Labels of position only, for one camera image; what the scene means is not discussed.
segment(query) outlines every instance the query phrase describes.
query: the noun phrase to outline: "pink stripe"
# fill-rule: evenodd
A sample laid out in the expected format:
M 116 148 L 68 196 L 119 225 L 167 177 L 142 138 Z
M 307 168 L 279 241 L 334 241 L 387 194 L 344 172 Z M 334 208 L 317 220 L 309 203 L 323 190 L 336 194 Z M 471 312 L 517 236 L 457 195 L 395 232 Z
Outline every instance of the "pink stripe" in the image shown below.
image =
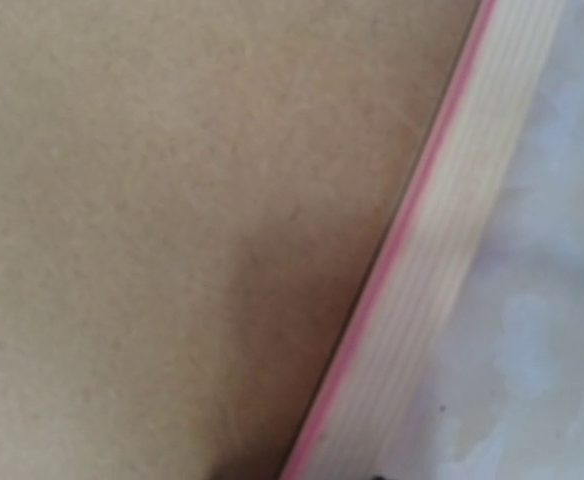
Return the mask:
M 309 461 L 312 450 L 323 430 L 329 410 L 334 404 L 339 387 L 363 339 L 383 287 L 394 263 L 401 254 L 407 234 L 414 223 L 415 216 L 418 214 L 418 206 L 438 160 L 445 135 L 454 120 L 458 106 L 472 76 L 481 41 L 488 29 L 497 2 L 498 0 L 483 0 L 480 6 L 408 192 L 388 233 L 385 245 L 357 305 L 350 326 L 339 346 L 336 358 L 330 367 L 327 378 L 321 387 L 321 391 L 280 480 L 298 480 Z

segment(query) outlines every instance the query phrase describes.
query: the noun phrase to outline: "cardboard surface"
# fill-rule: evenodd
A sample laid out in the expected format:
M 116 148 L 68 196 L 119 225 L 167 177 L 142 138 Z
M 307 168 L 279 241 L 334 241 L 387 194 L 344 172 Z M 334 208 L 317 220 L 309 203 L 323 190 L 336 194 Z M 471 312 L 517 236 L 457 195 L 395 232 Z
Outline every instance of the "cardboard surface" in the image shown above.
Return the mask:
M 0 0 L 0 478 L 270 478 L 473 0 Z

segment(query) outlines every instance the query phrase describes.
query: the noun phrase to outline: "pink edge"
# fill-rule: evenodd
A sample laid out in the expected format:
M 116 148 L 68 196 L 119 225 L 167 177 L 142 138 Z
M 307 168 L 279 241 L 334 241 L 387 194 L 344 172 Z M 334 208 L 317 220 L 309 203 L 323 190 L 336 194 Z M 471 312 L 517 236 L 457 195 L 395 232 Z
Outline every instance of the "pink edge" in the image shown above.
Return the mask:
M 476 15 L 472 30 L 465 43 L 463 53 L 448 87 L 445 99 L 437 115 L 430 136 L 401 208 L 388 233 L 376 265 L 370 275 L 361 300 L 357 305 L 350 326 L 339 346 L 330 371 L 321 387 L 310 415 L 301 431 L 297 443 L 288 459 L 280 480 L 298 480 L 305 469 L 332 407 L 339 387 L 356 355 L 372 316 L 383 286 L 392 266 L 401 254 L 407 233 L 414 222 L 418 206 L 438 160 L 441 146 L 445 140 L 459 104 L 465 94 L 472 76 L 481 42 L 485 37 L 492 13 L 498 0 L 483 0 Z

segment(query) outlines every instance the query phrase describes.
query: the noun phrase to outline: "brown surface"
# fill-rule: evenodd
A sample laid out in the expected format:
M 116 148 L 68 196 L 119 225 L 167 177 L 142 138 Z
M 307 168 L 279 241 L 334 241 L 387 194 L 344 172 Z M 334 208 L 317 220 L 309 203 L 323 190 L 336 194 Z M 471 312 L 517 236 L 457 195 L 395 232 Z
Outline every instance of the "brown surface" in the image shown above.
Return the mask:
M 271 477 L 473 3 L 0 0 L 0 479 Z

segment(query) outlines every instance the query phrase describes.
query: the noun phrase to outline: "cream ribbed strip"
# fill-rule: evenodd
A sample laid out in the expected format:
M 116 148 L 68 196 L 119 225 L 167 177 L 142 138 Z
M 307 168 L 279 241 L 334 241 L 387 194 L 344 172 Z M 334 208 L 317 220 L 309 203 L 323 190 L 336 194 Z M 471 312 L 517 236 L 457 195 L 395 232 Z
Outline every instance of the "cream ribbed strip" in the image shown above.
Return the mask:
M 564 5 L 500 0 L 494 6 L 410 230 L 323 419 L 321 441 L 296 478 L 396 478 L 375 467 L 392 454 L 389 439 L 470 267 Z M 291 461 L 299 463 L 294 454 Z M 286 480 L 295 477 L 289 471 Z

